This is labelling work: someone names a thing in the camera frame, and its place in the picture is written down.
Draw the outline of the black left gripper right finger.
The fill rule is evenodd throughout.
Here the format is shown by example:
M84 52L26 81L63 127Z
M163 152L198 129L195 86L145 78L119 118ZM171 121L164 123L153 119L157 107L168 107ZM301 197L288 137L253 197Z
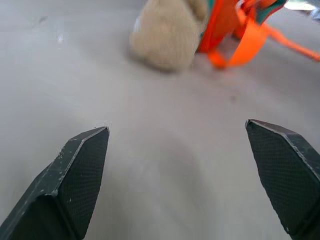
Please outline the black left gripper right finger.
M300 134L256 119L245 123L260 182L291 237L320 237L320 154Z

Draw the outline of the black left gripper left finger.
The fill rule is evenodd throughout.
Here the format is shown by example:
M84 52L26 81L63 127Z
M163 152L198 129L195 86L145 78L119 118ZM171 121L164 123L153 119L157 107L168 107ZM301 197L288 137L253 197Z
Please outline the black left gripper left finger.
M84 240L100 192L109 135L103 126L69 139L0 225L0 240Z

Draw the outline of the orange and teal backpack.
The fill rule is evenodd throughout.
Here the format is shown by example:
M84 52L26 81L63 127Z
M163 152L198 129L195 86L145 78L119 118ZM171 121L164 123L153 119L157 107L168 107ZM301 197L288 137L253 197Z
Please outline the orange and teal backpack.
M216 68L240 66L250 62L268 38L320 62L320 53L307 49L266 24L266 19L284 7L288 0L206 0L208 21L201 34L197 52L207 54ZM218 45L227 36L238 39L238 46L229 59L218 52Z

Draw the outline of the beige plush teddy bear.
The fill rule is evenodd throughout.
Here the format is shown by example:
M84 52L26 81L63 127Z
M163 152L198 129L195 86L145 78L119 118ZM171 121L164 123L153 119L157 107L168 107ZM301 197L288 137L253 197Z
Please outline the beige plush teddy bear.
M184 71L195 59L208 19L207 0L146 0L129 35L130 52L158 70Z

